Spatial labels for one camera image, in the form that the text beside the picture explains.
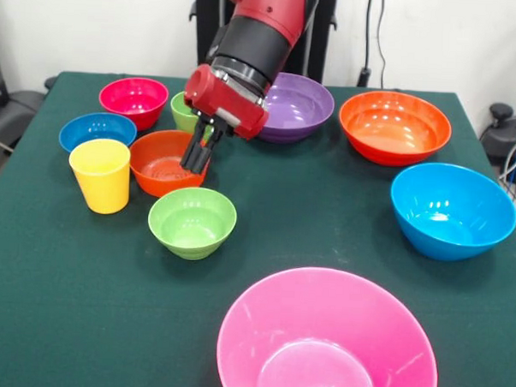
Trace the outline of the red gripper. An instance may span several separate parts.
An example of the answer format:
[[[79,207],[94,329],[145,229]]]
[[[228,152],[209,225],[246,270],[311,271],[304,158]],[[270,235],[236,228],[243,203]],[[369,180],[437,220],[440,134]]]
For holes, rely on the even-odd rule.
[[[222,119],[238,136],[249,140],[261,133],[270,115],[263,97],[243,86],[231,74],[215,70],[209,64],[198,66],[187,80],[184,101],[210,119]],[[207,128],[213,128],[213,132],[203,143]],[[201,174],[223,135],[220,127],[207,124],[199,116],[193,136],[181,157],[181,167]]]

